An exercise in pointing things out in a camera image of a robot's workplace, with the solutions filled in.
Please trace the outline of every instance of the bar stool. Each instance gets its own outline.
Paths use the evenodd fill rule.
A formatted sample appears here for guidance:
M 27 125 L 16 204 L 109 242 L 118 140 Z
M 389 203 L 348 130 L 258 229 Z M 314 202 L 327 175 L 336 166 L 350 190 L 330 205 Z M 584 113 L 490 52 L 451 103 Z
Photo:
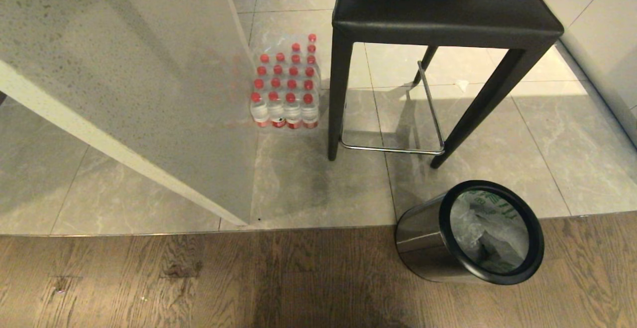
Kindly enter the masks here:
M 355 42 L 428 45 L 414 85 L 421 80 L 439 46 L 509 49 L 448 138 L 442 139 L 436 126 L 443 149 L 421 151 L 437 155 L 431 162 L 434 168 L 460 146 L 564 33 L 564 27 L 542 0 L 336 0 L 332 30 L 327 147 L 330 160 L 336 160 L 341 142 Z

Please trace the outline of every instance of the water bottle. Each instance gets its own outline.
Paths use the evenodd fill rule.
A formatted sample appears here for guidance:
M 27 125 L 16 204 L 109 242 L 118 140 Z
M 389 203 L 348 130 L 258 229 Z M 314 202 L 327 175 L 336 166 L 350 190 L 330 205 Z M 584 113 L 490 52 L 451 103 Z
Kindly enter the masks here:
M 268 114 L 268 104 L 261 98 L 261 94 L 254 92 L 250 97 L 250 114 L 252 119 L 257 123 L 257 126 L 264 128 L 268 126 L 270 120 Z
M 316 128 L 319 125 L 319 103 L 310 93 L 303 95 L 303 105 L 301 106 L 301 120 L 303 125 L 308 128 Z
M 259 61 L 261 61 L 261 65 L 263 65 L 264 67 L 268 67 L 270 66 L 270 56 L 268 56 L 268 54 L 261 54 L 261 56 L 259 56 Z
M 285 96 L 285 89 L 281 86 L 281 79 L 274 77 L 272 78 L 272 80 L 270 81 L 270 88 L 269 90 L 271 92 L 277 92 L 277 95 L 282 98 Z
M 285 54 L 279 52 L 277 53 L 276 58 L 277 58 L 278 65 L 282 65 L 282 66 L 287 65 L 287 61 L 285 61 Z
M 270 99 L 268 102 L 268 114 L 270 115 L 272 126 L 275 128 L 285 126 L 285 112 L 283 102 L 279 99 L 279 94 L 276 91 L 272 91 L 268 98 Z
M 296 95 L 294 93 L 288 93 L 285 95 L 285 120 L 287 126 L 292 129 L 298 129 L 303 122 L 301 121 L 301 105 L 296 101 Z
M 297 79 L 299 77 L 299 68 L 291 66 L 288 70 L 291 79 Z
M 292 65 L 301 65 L 303 63 L 303 52 L 301 52 L 301 45 L 299 43 L 292 44 L 292 54 L 290 56 Z
M 288 79 L 287 81 L 287 90 L 289 93 L 295 93 L 298 84 L 295 79 Z
M 266 68 L 265 65 L 259 65 L 259 67 L 257 67 L 257 75 L 260 78 L 266 78 L 268 76 L 268 68 Z
M 308 55 L 314 55 L 316 56 L 316 52 L 317 52 L 317 35 L 314 33 L 310 33 L 308 35 L 308 46 L 307 46 L 307 50 L 308 50 Z
M 317 92 L 320 91 L 320 78 L 317 76 L 314 67 L 305 67 L 305 80 L 312 81 L 314 83 L 312 89 Z
M 263 79 L 257 78 L 254 80 L 254 89 L 257 92 L 260 92 L 261 90 L 263 90 L 265 86 L 266 86 L 266 83 L 263 81 Z
M 319 105 L 319 92 L 316 90 L 314 86 L 314 81 L 307 79 L 303 82 L 303 89 L 305 89 L 306 94 L 312 95 L 312 101 L 317 106 Z
M 283 76 L 283 67 L 280 64 L 275 65 L 272 71 L 274 72 L 275 76 Z
M 311 67 L 314 69 L 315 75 L 317 80 L 320 83 L 320 68 L 319 68 L 319 60 L 316 58 L 315 55 L 310 54 L 307 58 L 306 58 L 306 64 L 307 67 Z

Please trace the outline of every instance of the metal footrest bar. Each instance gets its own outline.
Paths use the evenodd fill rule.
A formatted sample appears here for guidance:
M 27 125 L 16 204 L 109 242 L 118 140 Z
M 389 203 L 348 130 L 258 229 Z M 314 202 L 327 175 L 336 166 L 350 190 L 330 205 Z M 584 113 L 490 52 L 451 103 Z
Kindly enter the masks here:
M 436 134 L 438 137 L 438 141 L 440 144 L 439 149 L 434 150 L 419 150 L 419 149 L 394 149 L 391 147 L 376 147 L 376 146 L 358 146 L 358 145 L 349 145 L 346 144 L 343 140 L 343 128 L 344 128 L 344 115 L 343 115 L 343 126 L 341 127 L 341 136 L 340 142 L 341 145 L 348 149 L 356 149 L 356 150 L 369 150 L 369 151 L 385 151 L 388 153 L 405 153 L 405 154 L 421 154 L 421 155 L 442 155 L 444 154 L 444 139 L 442 135 L 442 131 L 440 130 L 440 124 L 437 121 L 436 111 L 434 110 L 434 104 L 431 97 L 431 91 L 429 90 L 429 84 L 427 83 L 427 78 L 425 76 L 425 71 L 423 70 L 423 63 L 418 61 L 418 71 L 421 74 L 421 78 L 423 79 L 423 86 L 425 87 L 425 94 L 427 94 L 427 101 L 429 103 L 429 108 L 431 110 L 432 119 L 434 122 L 434 127 L 436 128 Z

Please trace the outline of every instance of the stainless steel trash can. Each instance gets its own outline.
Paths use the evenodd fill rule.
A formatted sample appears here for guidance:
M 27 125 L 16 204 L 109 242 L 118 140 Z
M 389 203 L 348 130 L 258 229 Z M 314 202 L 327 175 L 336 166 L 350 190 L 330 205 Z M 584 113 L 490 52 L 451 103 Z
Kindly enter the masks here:
M 508 188 L 482 180 L 405 212 L 396 247 L 410 270 L 438 282 L 514 285 L 532 277 L 544 256 L 530 207 Z

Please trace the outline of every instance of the hardwood floor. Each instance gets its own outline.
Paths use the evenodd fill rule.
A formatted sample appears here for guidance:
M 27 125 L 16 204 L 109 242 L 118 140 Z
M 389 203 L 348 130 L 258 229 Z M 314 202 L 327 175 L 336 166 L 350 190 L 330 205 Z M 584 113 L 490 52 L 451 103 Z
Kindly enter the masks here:
M 391 226 L 0 237 L 0 326 L 634 327 L 637 213 L 542 226 L 512 287 L 417 278 Z

